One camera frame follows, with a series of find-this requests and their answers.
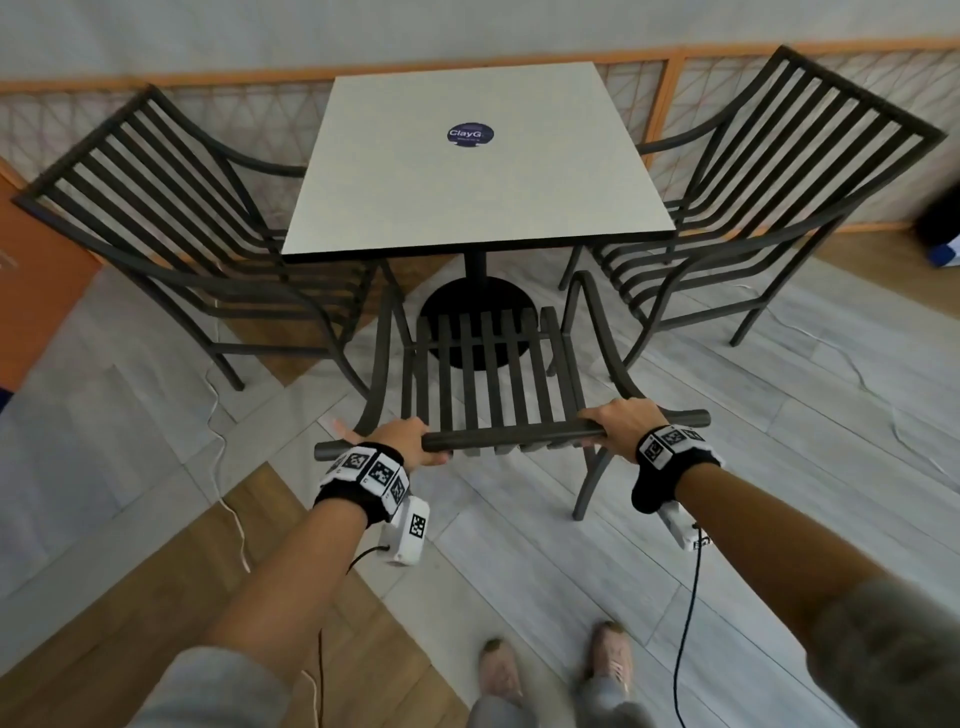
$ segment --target black wristband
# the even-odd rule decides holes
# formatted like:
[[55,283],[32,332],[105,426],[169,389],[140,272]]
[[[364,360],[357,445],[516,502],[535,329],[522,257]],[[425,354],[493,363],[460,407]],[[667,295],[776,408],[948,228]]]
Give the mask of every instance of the black wristband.
[[330,466],[313,504],[328,498],[349,500],[364,509],[370,527],[389,521],[409,490],[403,455],[389,445],[361,443]]
[[630,501],[640,513],[656,513],[676,500],[680,477],[694,465],[723,461],[696,431],[677,425],[655,427],[636,444],[640,474]]

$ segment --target hand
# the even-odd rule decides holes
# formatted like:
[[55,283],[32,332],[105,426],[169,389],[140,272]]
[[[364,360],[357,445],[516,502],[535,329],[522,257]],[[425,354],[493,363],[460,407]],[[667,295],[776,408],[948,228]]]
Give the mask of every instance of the hand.
[[591,437],[584,445],[599,445],[610,452],[636,462],[636,445],[654,427],[669,425],[653,400],[611,400],[599,407],[588,407],[578,417],[593,420],[607,430],[607,437]]
[[419,417],[409,420],[393,420],[375,429],[368,437],[358,435],[348,429],[340,420],[335,420],[333,428],[341,438],[351,445],[360,443],[380,443],[389,445],[403,455],[403,468],[412,473],[421,465],[442,465],[450,459],[449,452],[424,452],[423,434],[430,428]]

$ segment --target sneaker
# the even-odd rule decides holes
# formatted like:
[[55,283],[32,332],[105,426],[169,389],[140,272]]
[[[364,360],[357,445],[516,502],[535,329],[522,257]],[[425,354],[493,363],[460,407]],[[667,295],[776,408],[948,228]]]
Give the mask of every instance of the sneaker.
[[503,640],[490,640],[483,645],[480,653],[480,693],[497,695],[515,703],[523,696],[516,655]]
[[605,621],[593,630],[590,667],[593,675],[612,677],[623,687],[624,694],[630,694],[634,679],[634,653],[623,625]]

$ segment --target white table top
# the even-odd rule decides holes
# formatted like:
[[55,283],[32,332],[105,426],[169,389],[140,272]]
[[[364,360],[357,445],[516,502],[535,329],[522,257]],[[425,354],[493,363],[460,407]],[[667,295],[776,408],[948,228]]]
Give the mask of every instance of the white table top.
[[[448,140],[470,122],[492,139]],[[471,68],[337,79],[283,253],[555,247],[673,229],[592,63]]]

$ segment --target sleeve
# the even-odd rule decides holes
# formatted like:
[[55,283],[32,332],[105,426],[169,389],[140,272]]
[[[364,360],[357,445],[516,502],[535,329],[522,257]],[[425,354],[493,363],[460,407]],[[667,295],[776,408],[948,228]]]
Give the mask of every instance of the sleeve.
[[814,625],[807,666],[860,728],[955,726],[960,622],[906,584],[859,585]]
[[128,728],[275,728],[290,690],[249,657],[193,647],[171,663]]

